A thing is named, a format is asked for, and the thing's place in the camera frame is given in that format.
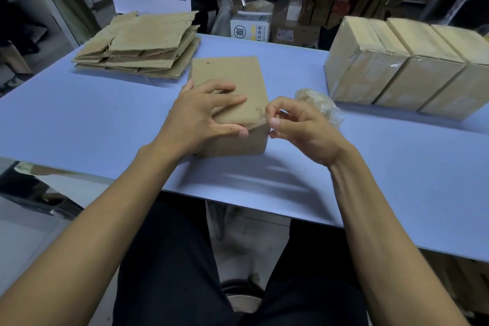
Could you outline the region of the person's right hand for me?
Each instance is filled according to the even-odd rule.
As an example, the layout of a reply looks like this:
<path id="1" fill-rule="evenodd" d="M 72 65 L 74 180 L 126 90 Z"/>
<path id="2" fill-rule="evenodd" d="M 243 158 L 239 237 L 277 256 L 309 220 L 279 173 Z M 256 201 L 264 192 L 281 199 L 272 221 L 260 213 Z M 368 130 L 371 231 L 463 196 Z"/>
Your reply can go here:
<path id="1" fill-rule="evenodd" d="M 358 150 L 311 104 L 288 97 L 277 97 L 267 106 L 269 116 L 282 109 L 281 119 L 295 122 L 295 135 L 286 140 L 314 162 L 330 167 Z"/>

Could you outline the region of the person's left hand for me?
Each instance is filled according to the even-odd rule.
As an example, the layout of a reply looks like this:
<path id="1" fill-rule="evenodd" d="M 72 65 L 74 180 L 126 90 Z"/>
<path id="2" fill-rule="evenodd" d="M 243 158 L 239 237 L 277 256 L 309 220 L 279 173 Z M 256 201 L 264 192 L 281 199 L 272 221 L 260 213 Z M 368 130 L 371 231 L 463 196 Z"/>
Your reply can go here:
<path id="1" fill-rule="evenodd" d="M 245 94 L 216 92 L 193 94 L 194 81 L 189 79 L 168 112 L 160 132 L 152 141 L 152 148 L 168 157 L 179 160 L 199 152 L 213 137 L 214 109 L 235 107 L 247 100 Z"/>

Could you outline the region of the clear tape strip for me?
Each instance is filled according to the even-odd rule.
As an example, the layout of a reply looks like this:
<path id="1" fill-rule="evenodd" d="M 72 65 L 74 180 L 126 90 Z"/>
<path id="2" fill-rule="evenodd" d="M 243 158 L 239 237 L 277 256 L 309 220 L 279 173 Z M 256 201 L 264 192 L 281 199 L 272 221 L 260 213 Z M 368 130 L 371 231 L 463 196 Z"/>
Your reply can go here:
<path id="1" fill-rule="evenodd" d="M 270 121 L 271 119 L 280 119 L 282 113 L 282 109 L 277 109 L 274 111 L 273 116 L 269 116 L 269 114 L 266 111 L 265 107 L 255 107 L 254 108 L 254 118 L 253 120 L 249 123 L 249 130 L 258 128 L 260 126 L 268 126 L 269 128 L 275 130 L 275 126 L 271 126 Z"/>

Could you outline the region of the plain brown cardboard box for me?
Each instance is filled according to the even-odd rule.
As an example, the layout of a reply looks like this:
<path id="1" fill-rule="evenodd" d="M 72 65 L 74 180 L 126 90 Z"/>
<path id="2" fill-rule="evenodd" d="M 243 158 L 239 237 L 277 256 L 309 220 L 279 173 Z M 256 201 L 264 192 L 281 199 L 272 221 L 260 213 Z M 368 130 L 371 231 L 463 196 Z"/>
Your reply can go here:
<path id="1" fill-rule="evenodd" d="M 197 153 L 200 158 L 261 155 L 266 150 L 268 126 L 249 130 L 255 107 L 269 103 L 258 57 L 193 58 L 188 79 L 195 85 L 211 79 L 221 79 L 236 84 L 234 94 L 245 94 L 247 100 L 235 107 L 214 109 L 212 118 L 218 124 L 240 124 L 249 135 L 246 138 L 222 137 L 213 139 Z"/>

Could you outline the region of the person's left forearm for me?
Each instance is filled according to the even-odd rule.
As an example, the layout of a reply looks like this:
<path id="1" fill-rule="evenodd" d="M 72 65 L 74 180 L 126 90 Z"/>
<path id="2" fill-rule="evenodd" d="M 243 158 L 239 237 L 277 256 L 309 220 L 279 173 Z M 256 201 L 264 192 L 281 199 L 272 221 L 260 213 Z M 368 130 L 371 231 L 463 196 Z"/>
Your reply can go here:
<path id="1" fill-rule="evenodd" d="M 87 326 L 186 151 L 141 147 L 109 185 L 0 297 L 0 326 Z"/>

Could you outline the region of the person's right forearm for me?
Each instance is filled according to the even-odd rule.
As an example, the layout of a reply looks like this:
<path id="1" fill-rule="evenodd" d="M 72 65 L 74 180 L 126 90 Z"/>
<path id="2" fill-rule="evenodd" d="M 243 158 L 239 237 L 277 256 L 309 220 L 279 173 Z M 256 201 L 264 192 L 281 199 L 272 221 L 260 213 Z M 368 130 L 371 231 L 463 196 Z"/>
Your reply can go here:
<path id="1" fill-rule="evenodd" d="M 470 326 L 351 144 L 326 162 L 375 326 Z"/>

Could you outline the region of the crumpled clear tape ball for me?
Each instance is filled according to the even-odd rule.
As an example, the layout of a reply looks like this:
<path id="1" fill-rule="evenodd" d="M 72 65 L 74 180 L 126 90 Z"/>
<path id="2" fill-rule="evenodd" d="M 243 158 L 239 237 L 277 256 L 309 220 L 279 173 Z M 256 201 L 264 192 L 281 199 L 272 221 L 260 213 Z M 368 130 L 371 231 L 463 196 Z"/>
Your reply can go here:
<path id="1" fill-rule="evenodd" d="M 335 129 L 339 129 L 344 121 L 344 112 L 326 94 L 302 88 L 296 92 L 295 99 L 314 106 Z"/>

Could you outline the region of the white printed carton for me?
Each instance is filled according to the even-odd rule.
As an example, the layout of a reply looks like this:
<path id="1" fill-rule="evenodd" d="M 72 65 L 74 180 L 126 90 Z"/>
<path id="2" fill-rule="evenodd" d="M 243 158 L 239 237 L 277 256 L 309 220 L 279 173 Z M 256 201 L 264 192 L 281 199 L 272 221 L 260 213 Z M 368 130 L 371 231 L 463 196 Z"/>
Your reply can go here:
<path id="1" fill-rule="evenodd" d="M 230 20 L 230 37 L 269 42 L 272 13 L 238 11 Z"/>

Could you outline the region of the pile of flattened cardboard boxes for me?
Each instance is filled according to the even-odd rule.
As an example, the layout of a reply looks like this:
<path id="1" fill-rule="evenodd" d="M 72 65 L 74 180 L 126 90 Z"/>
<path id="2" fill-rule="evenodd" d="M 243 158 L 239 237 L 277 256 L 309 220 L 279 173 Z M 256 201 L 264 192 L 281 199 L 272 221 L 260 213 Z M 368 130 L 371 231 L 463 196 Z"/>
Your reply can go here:
<path id="1" fill-rule="evenodd" d="M 115 16 L 77 52 L 77 68 L 178 79 L 196 53 L 201 38 L 196 11 Z"/>

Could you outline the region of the large brown background carton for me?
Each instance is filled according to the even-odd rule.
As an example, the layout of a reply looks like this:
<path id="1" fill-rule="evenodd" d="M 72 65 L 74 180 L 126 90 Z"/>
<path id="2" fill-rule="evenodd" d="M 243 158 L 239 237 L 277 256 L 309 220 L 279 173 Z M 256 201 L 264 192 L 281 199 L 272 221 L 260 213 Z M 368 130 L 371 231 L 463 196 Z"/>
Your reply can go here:
<path id="1" fill-rule="evenodd" d="M 315 49 L 320 36 L 319 26 L 303 26 L 286 19 L 283 13 L 274 13 L 270 27 L 270 42 Z"/>

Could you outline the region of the tape-wrapped cardboard box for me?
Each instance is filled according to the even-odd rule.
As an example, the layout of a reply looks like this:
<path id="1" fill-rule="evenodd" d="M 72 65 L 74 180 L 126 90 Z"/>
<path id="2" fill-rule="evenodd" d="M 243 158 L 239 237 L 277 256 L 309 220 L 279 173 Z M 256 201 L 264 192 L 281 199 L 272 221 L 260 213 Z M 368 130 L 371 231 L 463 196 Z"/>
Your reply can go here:
<path id="1" fill-rule="evenodd" d="M 409 57 L 385 21 L 344 17 L 325 62 L 330 98 L 372 104 Z"/>
<path id="2" fill-rule="evenodd" d="M 489 41 L 468 29 L 432 27 L 466 65 L 418 111 L 462 121 L 489 103 Z"/>
<path id="3" fill-rule="evenodd" d="M 409 52 L 374 105 L 417 111 L 466 66 L 449 44 L 424 22 L 388 18 L 387 25 Z"/>

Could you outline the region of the small white background box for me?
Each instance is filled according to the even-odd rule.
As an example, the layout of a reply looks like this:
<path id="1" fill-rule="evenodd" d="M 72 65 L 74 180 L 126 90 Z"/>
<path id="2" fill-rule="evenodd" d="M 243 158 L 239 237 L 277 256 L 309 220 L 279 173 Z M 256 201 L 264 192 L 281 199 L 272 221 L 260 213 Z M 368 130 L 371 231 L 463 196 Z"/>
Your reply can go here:
<path id="1" fill-rule="evenodd" d="M 287 8 L 286 20 L 298 22 L 302 11 L 303 0 L 290 0 Z"/>

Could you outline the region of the person's black trousers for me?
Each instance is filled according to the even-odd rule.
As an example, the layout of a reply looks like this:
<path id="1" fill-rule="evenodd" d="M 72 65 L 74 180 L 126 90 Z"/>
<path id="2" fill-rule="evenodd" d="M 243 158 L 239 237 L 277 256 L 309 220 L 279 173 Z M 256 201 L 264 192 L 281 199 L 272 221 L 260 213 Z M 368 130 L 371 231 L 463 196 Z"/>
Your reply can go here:
<path id="1" fill-rule="evenodd" d="M 369 326 L 341 228 L 291 219 L 254 313 L 223 292 L 203 199 L 160 192 L 119 267 L 113 326 Z"/>

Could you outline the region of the round stool base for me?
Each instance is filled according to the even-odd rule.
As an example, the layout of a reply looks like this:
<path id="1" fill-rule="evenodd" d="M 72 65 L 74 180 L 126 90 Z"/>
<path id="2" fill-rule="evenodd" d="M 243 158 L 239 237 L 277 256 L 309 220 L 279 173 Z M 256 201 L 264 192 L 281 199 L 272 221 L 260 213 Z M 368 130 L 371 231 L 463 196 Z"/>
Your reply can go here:
<path id="1" fill-rule="evenodd" d="M 234 312 L 255 313 L 264 297 L 265 291 L 251 280 L 235 279 L 221 283 Z"/>

